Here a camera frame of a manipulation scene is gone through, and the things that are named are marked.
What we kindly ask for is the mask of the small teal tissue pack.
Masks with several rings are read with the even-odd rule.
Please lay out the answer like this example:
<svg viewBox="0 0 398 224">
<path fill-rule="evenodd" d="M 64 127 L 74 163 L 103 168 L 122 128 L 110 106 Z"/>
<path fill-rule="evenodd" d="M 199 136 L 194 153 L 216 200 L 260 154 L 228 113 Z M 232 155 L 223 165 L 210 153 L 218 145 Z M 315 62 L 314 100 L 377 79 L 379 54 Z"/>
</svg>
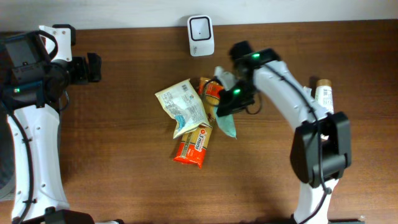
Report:
<svg viewBox="0 0 398 224">
<path fill-rule="evenodd" d="M 307 87 L 307 86 L 304 86 L 304 87 L 303 87 L 303 90 L 304 90 L 304 92 L 305 92 L 308 96 L 311 96 L 311 95 L 312 95 L 312 89 L 311 89 L 311 88 L 309 88 L 309 87 Z"/>
</svg>

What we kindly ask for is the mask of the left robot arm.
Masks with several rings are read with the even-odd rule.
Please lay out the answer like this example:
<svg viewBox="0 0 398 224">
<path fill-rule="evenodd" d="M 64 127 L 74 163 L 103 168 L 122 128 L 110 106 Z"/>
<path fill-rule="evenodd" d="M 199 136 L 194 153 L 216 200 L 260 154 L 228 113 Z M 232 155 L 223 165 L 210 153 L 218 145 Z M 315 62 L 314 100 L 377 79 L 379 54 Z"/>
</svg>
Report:
<svg viewBox="0 0 398 224">
<path fill-rule="evenodd" d="M 70 209 L 59 162 L 61 114 L 67 87 L 101 80 L 101 57 L 75 57 L 76 30 L 40 26 L 1 39 L 1 106 L 14 151 L 13 223 L 93 223 Z"/>
</svg>

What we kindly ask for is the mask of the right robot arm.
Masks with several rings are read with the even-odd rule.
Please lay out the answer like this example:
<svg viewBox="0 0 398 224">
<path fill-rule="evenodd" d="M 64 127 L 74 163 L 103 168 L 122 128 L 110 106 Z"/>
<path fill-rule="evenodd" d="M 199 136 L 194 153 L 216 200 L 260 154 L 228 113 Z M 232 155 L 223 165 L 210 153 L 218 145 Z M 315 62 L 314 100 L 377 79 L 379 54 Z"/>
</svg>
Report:
<svg viewBox="0 0 398 224">
<path fill-rule="evenodd" d="M 242 41 L 232 46 L 229 56 L 234 72 L 215 75 L 223 86 L 217 116 L 245 111 L 256 93 L 266 95 L 294 131 L 290 164 L 300 181 L 300 195 L 289 222 L 329 223 L 333 190 L 352 163 L 347 115 L 320 105 L 273 49 L 255 52 Z"/>
</svg>

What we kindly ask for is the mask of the orange spaghetti package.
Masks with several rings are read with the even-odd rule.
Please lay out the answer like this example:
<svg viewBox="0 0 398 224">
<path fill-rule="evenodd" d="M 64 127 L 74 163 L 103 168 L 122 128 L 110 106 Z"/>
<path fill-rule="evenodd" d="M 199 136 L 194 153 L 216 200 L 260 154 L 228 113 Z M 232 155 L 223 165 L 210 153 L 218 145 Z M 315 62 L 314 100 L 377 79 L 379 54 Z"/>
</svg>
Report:
<svg viewBox="0 0 398 224">
<path fill-rule="evenodd" d="M 200 169 L 203 166 L 208 144 L 213 129 L 216 127 L 216 107 L 220 102 L 219 91 L 223 87 L 215 81 L 210 82 L 209 78 L 200 78 L 198 87 L 198 94 L 201 96 L 205 93 L 205 100 L 203 100 L 203 107 L 207 115 L 210 127 L 199 126 L 193 132 L 186 133 L 182 136 L 178 147 L 177 155 L 174 161 L 181 164 L 194 164 Z"/>
</svg>

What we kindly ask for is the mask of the teal wet wipes pack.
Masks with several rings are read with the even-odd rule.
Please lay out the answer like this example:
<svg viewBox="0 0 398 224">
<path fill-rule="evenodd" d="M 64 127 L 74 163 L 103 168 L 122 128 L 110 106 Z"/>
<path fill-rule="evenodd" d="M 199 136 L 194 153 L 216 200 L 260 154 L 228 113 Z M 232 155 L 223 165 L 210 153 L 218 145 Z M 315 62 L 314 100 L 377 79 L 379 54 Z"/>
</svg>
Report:
<svg viewBox="0 0 398 224">
<path fill-rule="evenodd" d="M 225 135 L 231 138 L 236 138 L 236 127 L 233 115 L 229 114 L 227 116 L 220 117 L 216 114 L 217 110 L 217 108 L 214 108 L 213 111 L 218 127 L 225 133 Z"/>
</svg>

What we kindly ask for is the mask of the white tube with cork cap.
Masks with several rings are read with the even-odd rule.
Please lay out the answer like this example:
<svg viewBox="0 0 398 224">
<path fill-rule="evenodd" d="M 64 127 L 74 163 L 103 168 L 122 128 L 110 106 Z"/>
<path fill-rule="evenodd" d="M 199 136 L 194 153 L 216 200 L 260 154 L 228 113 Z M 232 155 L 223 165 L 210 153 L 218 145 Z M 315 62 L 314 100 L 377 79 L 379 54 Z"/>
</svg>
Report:
<svg viewBox="0 0 398 224">
<path fill-rule="evenodd" d="M 331 81 L 328 79 L 320 79 L 316 83 L 315 100 L 319 105 L 326 108 L 330 113 L 334 113 L 333 94 Z"/>
</svg>

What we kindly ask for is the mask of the white snack bag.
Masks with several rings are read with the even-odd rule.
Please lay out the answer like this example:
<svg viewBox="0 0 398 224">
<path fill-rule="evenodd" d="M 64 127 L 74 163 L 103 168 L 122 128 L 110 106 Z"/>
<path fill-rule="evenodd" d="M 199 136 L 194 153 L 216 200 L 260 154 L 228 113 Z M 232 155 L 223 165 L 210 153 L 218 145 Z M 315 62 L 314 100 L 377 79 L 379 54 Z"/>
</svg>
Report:
<svg viewBox="0 0 398 224">
<path fill-rule="evenodd" d="M 158 91 L 155 96 L 163 110 L 177 122 L 174 139 L 196 130 L 199 126 L 210 127 L 203 102 L 192 87 L 190 79 Z"/>
</svg>

